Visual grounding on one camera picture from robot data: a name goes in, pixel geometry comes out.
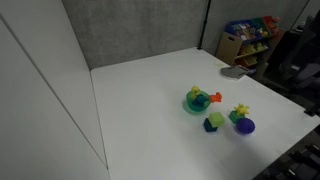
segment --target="white tabletop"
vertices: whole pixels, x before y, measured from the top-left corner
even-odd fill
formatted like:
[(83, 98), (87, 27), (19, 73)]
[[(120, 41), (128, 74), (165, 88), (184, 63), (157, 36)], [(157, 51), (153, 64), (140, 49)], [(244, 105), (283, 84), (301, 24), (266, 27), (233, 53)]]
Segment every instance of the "white tabletop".
[[(92, 71), (111, 180), (251, 179), (320, 123), (249, 77), (224, 79), (223, 66), (192, 48)], [(222, 103), (187, 113), (193, 85), (220, 92)], [(250, 106), (251, 135), (228, 118), (238, 103)], [(211, 112), (226, 119), (215, 133), (203, 128)]]

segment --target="purple ball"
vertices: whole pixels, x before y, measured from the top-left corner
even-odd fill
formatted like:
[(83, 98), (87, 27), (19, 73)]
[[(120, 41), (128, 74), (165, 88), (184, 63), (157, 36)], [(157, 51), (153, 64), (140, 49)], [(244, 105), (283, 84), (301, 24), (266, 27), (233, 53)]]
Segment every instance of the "purple ball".
[(237, 122), (237, 130), (242, 134), (250, 134), (255, 130), (256, 126), (251, 119), (241, 118)]

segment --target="wooden shelf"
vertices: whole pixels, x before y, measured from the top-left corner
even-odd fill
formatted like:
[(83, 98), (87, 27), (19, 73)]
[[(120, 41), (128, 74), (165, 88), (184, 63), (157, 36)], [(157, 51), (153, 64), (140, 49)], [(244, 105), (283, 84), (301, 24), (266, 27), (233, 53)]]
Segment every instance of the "wooden shelf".
[(241, 56), (236, 56), (235, 59), (240, 59), (240, 58), (244, 58), (244, 57), (251, 56), (251, 55), (254, 55), (254, 54), (258, 54), (258, 53), (261, 53), (261, 52), (266, 51), (266, 50), (268, 50), (268, 48), (266, 48), (264, 50), (261, 50), (261, 51), (255, 51), (253, 53), (248, 53), (248, 54), (244, 54), (244, 55), (241, 55)]

